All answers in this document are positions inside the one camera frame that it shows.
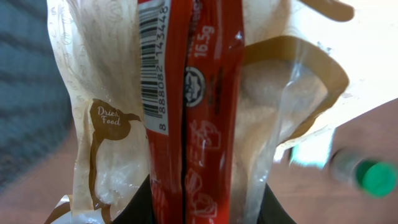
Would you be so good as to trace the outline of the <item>green lid jar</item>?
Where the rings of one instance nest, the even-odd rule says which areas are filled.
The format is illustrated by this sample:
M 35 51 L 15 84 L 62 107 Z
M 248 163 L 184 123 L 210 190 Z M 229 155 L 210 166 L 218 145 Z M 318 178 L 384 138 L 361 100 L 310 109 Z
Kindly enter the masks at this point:
M 353 149 L 340 149 L 332 156 L 330 174 L 336 181 L 376 198 L 391 194 L 397 187 L 395 165 Z

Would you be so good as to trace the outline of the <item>teal wet wipes pack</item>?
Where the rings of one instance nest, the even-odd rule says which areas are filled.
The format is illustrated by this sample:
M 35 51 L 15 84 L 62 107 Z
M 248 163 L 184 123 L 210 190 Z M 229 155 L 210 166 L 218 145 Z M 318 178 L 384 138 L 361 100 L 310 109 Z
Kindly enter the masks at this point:
M 294 146 L 290 154 L 290 165 L 322 170 L 331 156 L 335 131 L 336 129 L 325 131 Z

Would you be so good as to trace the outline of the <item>white brown snack bag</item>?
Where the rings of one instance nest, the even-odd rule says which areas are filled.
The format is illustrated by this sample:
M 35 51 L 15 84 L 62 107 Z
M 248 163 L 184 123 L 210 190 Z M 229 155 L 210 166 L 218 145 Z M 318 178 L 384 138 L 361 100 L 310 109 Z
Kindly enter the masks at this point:
M 47 3 L 78 140 L 73 192 L 48 223 L 113 223 L 150 176 L 138 2 Z M 244 53 L 228 223 L 257 223 L 277 146 L 304 135 L 349 83 L 343 68 L 299 30 L 350 21 L 354 9 L 340 1 L 241 2 Z

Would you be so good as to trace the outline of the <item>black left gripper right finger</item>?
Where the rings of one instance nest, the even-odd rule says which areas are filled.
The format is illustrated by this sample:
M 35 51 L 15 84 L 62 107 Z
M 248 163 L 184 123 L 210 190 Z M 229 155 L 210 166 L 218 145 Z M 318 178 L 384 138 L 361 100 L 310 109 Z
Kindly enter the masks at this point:
M 295 221 L 284 210 L 268 184 L 264 190 L 257 224 L 295 224 Z

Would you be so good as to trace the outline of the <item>red white snack bar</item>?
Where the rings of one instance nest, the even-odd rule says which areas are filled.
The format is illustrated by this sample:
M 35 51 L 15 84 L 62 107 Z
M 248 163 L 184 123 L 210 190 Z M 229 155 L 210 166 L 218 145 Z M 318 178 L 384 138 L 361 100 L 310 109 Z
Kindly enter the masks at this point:
M 156 223 L 228 223 L 244 53 L 241 1 L 139 1 Z

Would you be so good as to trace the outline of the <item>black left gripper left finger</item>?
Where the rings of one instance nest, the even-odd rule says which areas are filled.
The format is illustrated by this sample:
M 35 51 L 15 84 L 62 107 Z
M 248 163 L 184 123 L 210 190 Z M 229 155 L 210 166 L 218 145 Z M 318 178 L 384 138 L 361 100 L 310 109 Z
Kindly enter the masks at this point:
M 113 224 L 155 224 L 149 175 Z

